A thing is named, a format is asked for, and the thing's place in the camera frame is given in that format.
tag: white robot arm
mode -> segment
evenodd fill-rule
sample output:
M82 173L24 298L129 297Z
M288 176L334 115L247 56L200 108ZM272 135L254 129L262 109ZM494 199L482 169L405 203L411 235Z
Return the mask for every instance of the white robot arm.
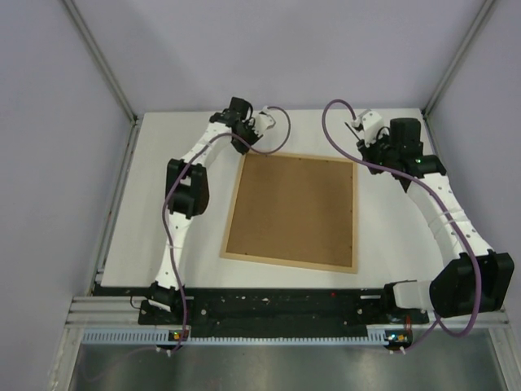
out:
M223 148L230 144L230 138L221 137L210 143L212 138L219 134L237 134L247 141L249 145L253 145L265 133L275 126L275 119L269 113L268 108L263 108L255 116L249 103L242 99L232 98L230 107L223 112L217 112L210 119L208 127L203 133L199 141L186 153L180 160L171 160L167 172L167 193L173 184L173 180L178 176L180 169L184 166L184 162L188 162L194 158L196 154L201 152L206 146L206 151L197 157L192 163L192 170L189 176L183 179L180 185L180 191L174 193L172 202L169 205L169 229L173 234L173 251L174 260L176 262L177 271L184 281L186 260L183 257L183 248L188 235L188 230L192 223L192 217L201 214L208 204L208 183L206 182L206 170L216 159L217 155ZM231 144L239 153L246 153L248 148L238 140L232 139ZM196 192L203 195L191 197L190 188L200 187ZM155 277L155 283L158 287L166 290L178 290L178 283L173 272L172 262L169 255L169 243L164 250L163 259L160 269ZM150 300L150 303L160 307L163 310L170 311L169 305L158 301Z
M398 308L434 310L444 318L471 313L475 276L469 254L454 231L453 225L456 225L479 264L482 277L479 312L499 310L514 263L509 254L496 254L474 228L456 200L440 159L423 155L420 122L414 118L396 118L387 127L377 112L366 110L352 121L351 126L363 134L357 147L364 161L415 177L430 187L447 209L443 211L434 196L420 184L393 175L425 218L440 247L444 269L433 281L402 281L386 285L387 303ZM374 168L370 168L370 172L382 173Z

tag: white platform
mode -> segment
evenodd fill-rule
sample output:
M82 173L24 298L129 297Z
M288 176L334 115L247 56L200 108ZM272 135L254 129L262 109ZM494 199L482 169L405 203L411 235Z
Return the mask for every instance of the white platform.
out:
M396 117L415 117L418 109L380 109L386 124ZM206 129L213 112L154 112L144 117L128 181L108 253L102 285L146 287L155 279L166 235L161 224L166 165L182 156ZM326 141L321 110L289 111L292 135L283 152L338 156ZM332 136L347 151L358 155L356 139L344 125L345 110L331 110L327 123ZM277 126L256 144L271 149L285 135L286 122L276 113ZM422 129L424 153L431 153ZM442 268L440 252L431 232L388 174L370 175L358 167L358 259L356 275L270 266L219 257L240 155L226 148L208 171L210 204L195 217L186 251L186 286L229 288L378 288L391 281L433 279Z

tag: cork board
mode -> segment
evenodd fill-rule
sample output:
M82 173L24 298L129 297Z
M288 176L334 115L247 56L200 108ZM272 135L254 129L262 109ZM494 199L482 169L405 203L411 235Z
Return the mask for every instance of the cork board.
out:
M221 257L356 273L356 184L347 159L248 153Z

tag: purple cable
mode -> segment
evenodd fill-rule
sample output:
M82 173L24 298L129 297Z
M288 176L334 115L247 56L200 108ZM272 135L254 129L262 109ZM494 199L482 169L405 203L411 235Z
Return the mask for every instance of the purple cable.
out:
M182 334L181 334L182 336L184 336L185 332L186 332L186 322L187 322L187 318L188 318L188 312L187 312L187 309L186 309L187 305L186 305L185 289L182 286L181 277L179 276L179 273L177 271L176 262L175 262L174 256L173 256L173 237L172 237L172 233L170 232L170 229L169 229L168 212L167 212L169 201L172 198L173 193L176 191L177 186L179 186L179 184L181 183L182 178L184 178L184 176L186 175L186 172L188 171L190 166L194 163L194 161L198 157L203 155L203 153L210 147L210 144L214 143L215 141L217 141L221 137L230 136L232 138L236 138L242 144L244 144L246 147L249 147L252 151L254 151L256 153L259 153L261 155L270 155L272 153L280 151L282 149L282 147L284 147L284 145L286 144L287 140L290 138L291 119L290 119L290 116L287 114L286 110L284 110L283 108L280 108L280 107L277 107L277 106L268 106L268 109L279 110L280 112L282 112L284 114L284 116L286 116L286 119L287 119L287 134L286 134L286 137L284 138L284 141L282 141L282 143L278 147L276 147L272 151L263 152L263 151L259 151L259 150L255 149L254 147L249 145L246 141L244 141L243 138L241 138L237 134L233 134L233 133L221 133L221 134L218 134L217 136L215 136L212 139L210 139L208 144L206 144L199 152L197 152L190 160L188 160L186 162L185 167L180 172L179 176L176 178L175 182L173 183L172 187L170 188L169 193L166 195L166 198L164 199L163 208L161 209L161 217L162 217L162 220L163 220L163 227L164 227L164 230L166 231L166 235L167 235L167 238L168 238L168 241L169 241L170 261L172 262L173 273L176 276L177 285L179 286L179 292L181 293L181 301L182 301L182 309L183 309ZM176 347L173 348L173 352L176 352L177 350L179 350L181 348L181 346L182 346L182 338L179 339L179 342L177 343Z
M327 112L329 111L330 107L333 104L335 104L335 103L343 104L351 112L353 120L357 119L357 116L356 116L354 110L352 109L351 105L349 103L347 103L346 101L342 100L342 99L334 99L334 100L330 101L326 105L326 107L324 108L324 111L322 112L322 130L324 131L324 135L326 136L327 141L329 141L329 143L333 146L333 148L338 153L340 153L340 155L347 157L349 160L352 160L355 163L358 163L359 165L364 165L365 167L368 167L370 169L380 169L382 171L387 171L388 173L391 173L391 174L394 174L396 176L408 179L411 182L414 182L417 185L419 185L420 187L422 187L423 189L425 189L427 191L427 193L429 193L429 195L431 195L432 198L434 198L434 200L438 204L438 206L440 206L441 211L444 213L444 215L446 215L447 220L450 222L450 226L454 229L454 231L458 235L458 238L460 239L463 247L465 248L465 250L469 254L469 257L470 257L471 262L472 262L472 268L474 269L474 276L475 276L475 300L474 300L474 305L472 307L471 318L469 319L468 324L466 325L466 327L461 332L453 332L453 331L449 330L443 324L443 322L441 321L441 317L438 314L435 313L436 321L432 324L431 328L429 328L425 332L425 334L423 334L422 338L424 338L426 336L426 334L427 335L430 334L432 332L432 330L434 330L434 327L436 326L436 324L439 324L441 326L441 328L446 333L448 333L450 336L454 336L454 337L467 336L471 332L472 328L474 327L475 320L477 319L478 313L479 313L479 304L481 302L481 273L479 272L478 261L477 261L477 259L475 257L474 251L472 251L471 245L469 244L469 242L466 239L465 235L463 234L462 230L454 222L452 215L450 214L449 210L447 209L447 207L445 206L445 204L443 203L441 198L428 185L426 185L425 183L423 183L419 179L417 179L417 178L415 178L415 177L413 177L411 175L402 173L401 171L398 171L396 169L390 169L390 168L384 167L382 165L375 165L373 163L369 163L369 162L363 161L361 159L358 159L355 156L349 155L344 149L342 149L341 147L339 147L339 145L337 143L335 143L335 141L333 140L333 138L329 134L329 131L327 130L327 126L326 126L326 115L327 115Z
M284 147L284 145L286 145L287 140L290 138L290 134L291 134L291 119L290 119L290 116L287 114L286 110L284 110L283 108L280 108L280 107L277 107L277 106L268 106L268 109L279 110L280 112L282 112L282 114L284 114L284 116L287 119L287 134L286 134L286 137L284 138L284 140L282 141L282 143L278 147L276 147L272 151L263 152L263 151L259 151L258 149L255 149L254 147L249 145L246 141L244 141L243 138L239 137L237 134L233 134L233 133L221 133L221 134L218 134L217 136L212 138L208 142L208 144L206 144L203 147L203 149L201 149L199 152L197 152L194 155L194 157L192 157L190 160L188 160L188 162L185 165L185 168L180 172L179 176L176 178L176 181L174 182L174 184L170 188L170 191L169 191L169 193L167 194L167 196L166 196L166 198L164 200L164 204L163 204L163 207L161 209L162 219L163 219L163 227L164 227L164 230L166 231L166 235L167 235L168 240L169 240L170 261L172 262L173 273L176 276L177 285L179 286L179 292L181 293L181 299L182 299L182 308L183 308L182 334L181 334L182 336L184 336L185 332L186 332L186 322L187 322L187 318L188 318L188 311L187 311L187 308L186 308L185 289L182 286L181 277L179 276L179 272L177 271L176 262L174 261L174 256L173 256L173 237L172 237L172 233L170 232L170 229L169 229L168 218L167 218L168 215L167 215L167 212L166 212L168 204L169 204L169 201L172 198L173 193L175 192L177 186L179 186L179 183L181 182L181 179L185 176L186 171L190 168L192 163L194 163L195 159L200 157L208 149L210 144L214 143L216 140L218 140L221 137L230 136L232 138L236 138L242 144L244 144L245 146L249 147L252 151L254 151L256 153L259 153L261 155L271 155L272 153L280 151L282 149L282 147ZM172 349L172 352L178 351L181 348L181 346L182 346L182 338L179 339L179 342L177 343L175 348ZM124 354L122 357L118 358L116 361L111 363L110 366L107 369L105 369L103 372L101 372L100 374L98 374L98 375L96 375L94 377L88 377L86 375L85 362L83 361L83 356L85 355L85 353L83 353L82 357L80 357L81 374L83 375L83 378L85 379L85 381L87 381L88 383L94 383L95 381L98 381L99 379L104 377L108 372L110 372L112 369L114 369L115 367L120 365L124 360L126 360L130 356L133 356L136 353L147 351L147 350L155 350L155 347L144 346L144 347L141 347L141 348L137 348L137 349L131 350L127 354Z

